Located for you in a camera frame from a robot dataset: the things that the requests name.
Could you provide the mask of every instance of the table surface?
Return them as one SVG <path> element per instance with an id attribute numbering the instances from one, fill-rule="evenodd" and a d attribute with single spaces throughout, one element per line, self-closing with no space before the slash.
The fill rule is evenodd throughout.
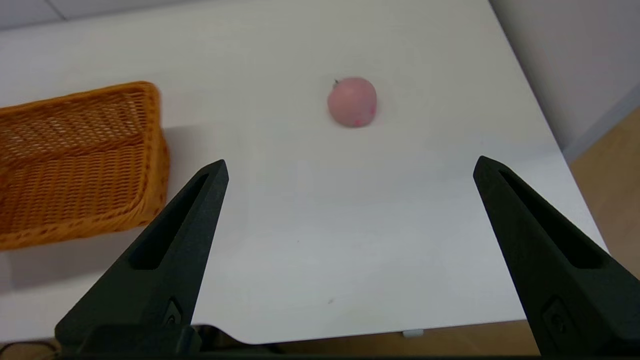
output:
<path id="1" fill-rule="evenodd" d="M 193 319 L 240 341 L 524 318 L 472 179 L 482 154 L 604 247 L 484 1 L 203 1 L 5 31 L 0 59 L 0 106 L 155 83 L 170 195 L 227 161 Z M 368 127 L 326 113 L 346 76 L 378 91 Z M 0 253 L 0 340 L 52 336 L 139 232 Z"/>

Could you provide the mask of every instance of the orange wicker basket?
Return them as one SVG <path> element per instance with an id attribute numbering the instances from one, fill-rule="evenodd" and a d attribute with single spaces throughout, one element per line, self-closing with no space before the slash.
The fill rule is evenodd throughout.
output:
<path id="1" fill-rule="evenodd" d="M 169 174 L 159 112 L 146 82 L 0 109 L 0 250 L 149 223 Z"/>

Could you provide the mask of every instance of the wooden floor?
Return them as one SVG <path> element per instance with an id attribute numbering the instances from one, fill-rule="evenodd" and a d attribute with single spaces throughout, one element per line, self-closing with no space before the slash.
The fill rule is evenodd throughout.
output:
<path id="1" fill-rule="evenodd" d="M 640 277 L 640 109 L 571 164 L 573 176 L 611 255 Z M 377 334 L 282 344 L 288 353 L 339 355 L 535 355 L 527 322 L 428 330 L 419 338 Z M 46 359 L 34 346 L 7 350 L 3 360 Z"/>

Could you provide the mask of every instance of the cable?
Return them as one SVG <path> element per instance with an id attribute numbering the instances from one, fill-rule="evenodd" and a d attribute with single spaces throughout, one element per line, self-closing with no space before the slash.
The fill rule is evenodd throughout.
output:
<path id="1" fill-rule="evenodd" d="M 9 344 L 5 344 L 3 347 L 0 348 L 0 356 L 2 356 L 2 354 L 4 354 L 4 352 L 6 351 L 6 349 L 14 346 L 14 345 L 41 345 L 44 347 L 49 348 L 49 350 L 53 351 L 53 352 L 58 352 L 58 348 L 53 345 L 52 343 L 48 343 L 46 341 L 16 341 L 15 343 L 9 343 Z"/>

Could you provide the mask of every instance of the white wall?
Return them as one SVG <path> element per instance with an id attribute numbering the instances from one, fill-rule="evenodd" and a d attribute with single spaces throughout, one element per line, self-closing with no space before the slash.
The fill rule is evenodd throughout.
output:
<path id="1" fill-rule="evenodd" d="M 122 12 L 188 0 L 0 0 L 0 29 Z"/>
<path id="2" fill-rule="evenodd" d="M 568 162 L 640 106 L 640 1 L 491 4 Z"/>

